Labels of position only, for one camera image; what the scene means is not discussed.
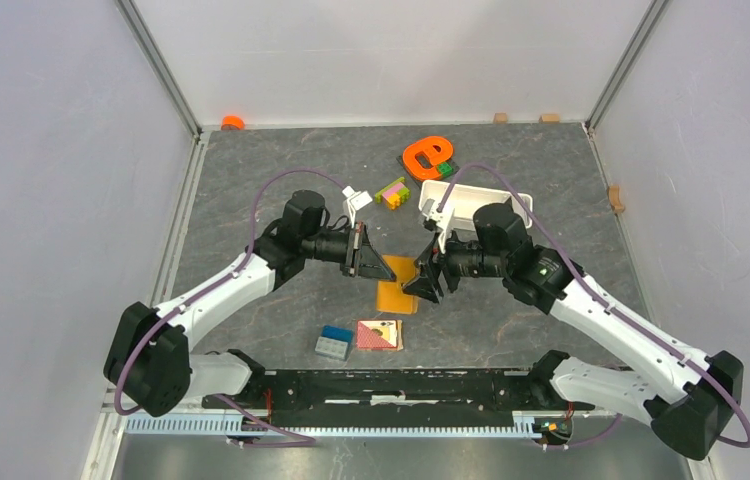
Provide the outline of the wooden block right side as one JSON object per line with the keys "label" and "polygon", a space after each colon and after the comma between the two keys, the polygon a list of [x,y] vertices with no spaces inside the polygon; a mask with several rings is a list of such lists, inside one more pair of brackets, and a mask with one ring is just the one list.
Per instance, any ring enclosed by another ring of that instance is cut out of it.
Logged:
{"label": "wooden block right side", "polygon": [[611,210],[615,215],[619,215],[626,210],[626,206],[623,203],[621,188],[619,185],[610,185],[607,188],[607,197]]}

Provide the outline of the colourful toy brick stack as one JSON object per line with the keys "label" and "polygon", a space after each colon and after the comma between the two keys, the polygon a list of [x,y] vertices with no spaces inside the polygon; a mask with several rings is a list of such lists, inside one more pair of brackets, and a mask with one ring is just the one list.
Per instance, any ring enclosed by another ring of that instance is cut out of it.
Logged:
{"label": "colourful toy brick stack", "polygon": [[374,195],[374,201],[382,204],[389,210],[396,210],[407,203],[411,197],[411,191],[406,185],[406,179],[399,177]]}

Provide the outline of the wooden block middle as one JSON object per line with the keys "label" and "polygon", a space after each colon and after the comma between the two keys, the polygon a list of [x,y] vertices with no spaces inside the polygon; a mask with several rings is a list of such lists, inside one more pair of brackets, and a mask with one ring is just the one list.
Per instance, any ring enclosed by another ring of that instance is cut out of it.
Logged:
{"label": "wooden block middle", "polygon": [[561,116],[557,113],[544,113],[540,115],[539,122],[544,124],[560,123]]}

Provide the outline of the orange tape roll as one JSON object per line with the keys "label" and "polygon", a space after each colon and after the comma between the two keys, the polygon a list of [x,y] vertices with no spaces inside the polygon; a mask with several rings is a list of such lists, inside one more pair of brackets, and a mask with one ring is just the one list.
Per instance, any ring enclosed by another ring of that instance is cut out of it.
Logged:
{"label": "orange tape roll", "polygon": [[227,130],[243,130],[245,128],[245,122],[238,116],[227,115],[221,120],[220,129],[223,131]]}

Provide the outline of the orange plastic letter e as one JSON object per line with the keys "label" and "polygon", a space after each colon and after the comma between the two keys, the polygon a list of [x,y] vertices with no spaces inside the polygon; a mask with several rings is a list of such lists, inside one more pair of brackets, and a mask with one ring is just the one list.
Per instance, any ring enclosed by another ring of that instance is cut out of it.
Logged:
{"label": "orange plastic letter e", "polygon": [[428,136],[406,147],[399,157],[410,177],[422,183],[443,180],[456,171],[452,163],[454,147],[442,136]]}

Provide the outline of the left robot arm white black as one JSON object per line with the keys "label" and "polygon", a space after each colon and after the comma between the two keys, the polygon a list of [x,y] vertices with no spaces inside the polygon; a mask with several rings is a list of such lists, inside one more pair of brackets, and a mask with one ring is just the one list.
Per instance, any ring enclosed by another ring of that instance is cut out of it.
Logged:
{"label": "left robot arm white black", "polygon": [[343,190],[340,224],[328,223],[322,195],[298,190],[280,218],[251,248],[214,276],[156,306],[135,302],[122,313],[103,375],[136,409],[153,417],[185,399],[228,394],[241,407],[257,405],[265,381],[243,354],[198,355],[195,345],[235,312],[286,284],[307,261],[333,263],[346,277],[392,281],[393,270],[374,249],[359,210],[372,203],[366,191]]}

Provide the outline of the blue grey toy brick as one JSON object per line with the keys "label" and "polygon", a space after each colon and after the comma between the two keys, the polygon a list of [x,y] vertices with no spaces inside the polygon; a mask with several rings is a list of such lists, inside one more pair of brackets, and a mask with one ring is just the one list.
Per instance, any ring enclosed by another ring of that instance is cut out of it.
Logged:
{"label": "blue grey toy brick", "polygon": [[326,358],[346,361],[354,340],[351,330],[325,325],[317,338],[314,352]]}

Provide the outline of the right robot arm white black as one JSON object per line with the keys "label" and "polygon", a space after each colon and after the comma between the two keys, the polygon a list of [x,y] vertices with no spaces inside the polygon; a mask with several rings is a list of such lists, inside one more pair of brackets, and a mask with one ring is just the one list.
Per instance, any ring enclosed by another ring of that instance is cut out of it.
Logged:
{"label": "right robot arm white black", "polygon": [[617,302],[558,250],[535,244],[508,203],[478,208],[470,221],[477,237],[468,241],[453,230],[447,208],[428,200],[420,211],[434,237],[405,293],[437,303],[464,278],[499,278],[517,301],[586,334],[626,366],[614,370],[549,351],[530,372],[536,405],[553,408],[565,400],[603,407],[649,426],[692,460],[705,459],[725,439],[742,399],[744,365],[735,355],[709,355]]}

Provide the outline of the green toy brick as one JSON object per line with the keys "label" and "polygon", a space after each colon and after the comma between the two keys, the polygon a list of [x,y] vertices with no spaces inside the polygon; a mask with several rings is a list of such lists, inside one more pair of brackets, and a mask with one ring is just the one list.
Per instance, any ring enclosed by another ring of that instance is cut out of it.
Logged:
{"label": "green toy brick", "polygon": [[455,173],[453,165],[448,162],[438,164],[436,169],[440,179],[448,178]]}

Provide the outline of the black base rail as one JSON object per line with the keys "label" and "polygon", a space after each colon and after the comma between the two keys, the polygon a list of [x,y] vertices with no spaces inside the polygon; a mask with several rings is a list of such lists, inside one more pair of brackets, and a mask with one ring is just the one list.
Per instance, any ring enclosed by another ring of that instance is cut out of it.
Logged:
{"label": "black base rail", "polygon": [[579,408],[525,370],[266,371],[234,395],[279,427],[506,427],[514,412]]}

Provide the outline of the red playing card deck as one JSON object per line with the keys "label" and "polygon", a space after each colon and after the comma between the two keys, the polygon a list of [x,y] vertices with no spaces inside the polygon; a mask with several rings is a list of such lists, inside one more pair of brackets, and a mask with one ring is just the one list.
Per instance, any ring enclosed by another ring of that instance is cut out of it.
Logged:
{"label": "red playing card deck", "polygon": [[356,327],[356,348],[367,351],[401,351],[402,321],[359,320]]}

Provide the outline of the wooden block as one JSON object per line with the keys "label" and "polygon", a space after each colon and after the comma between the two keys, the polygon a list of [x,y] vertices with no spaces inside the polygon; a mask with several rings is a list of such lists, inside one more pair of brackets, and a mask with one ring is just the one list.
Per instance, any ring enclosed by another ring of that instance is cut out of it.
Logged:
{"label": "wooden block", "polygon": [[508,122],[508,116],[504,112],[497,112],[493,115],[493,124],[506,124]]}
{"label": "wooden block", "polygon": [[560,123],[561,116],[557,113],[544,113],[540,115],[539,122],[544,124]]}
{"label": "wooden block", "polygon": [[610,185],[607,188],[607,197],[611,210],[615,215],[619,215],[626,210],[626,206],[623,203],[621,188],[619,185]]}

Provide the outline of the wooden block left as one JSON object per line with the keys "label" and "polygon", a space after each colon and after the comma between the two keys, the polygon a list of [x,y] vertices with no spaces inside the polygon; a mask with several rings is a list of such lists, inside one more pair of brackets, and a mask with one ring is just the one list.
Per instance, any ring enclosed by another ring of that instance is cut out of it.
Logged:
{"label": "wooden block left", "polygon": [[508,116],[504,112],[497,112],[493,115],[493,124],[506,124],[508,122]]}

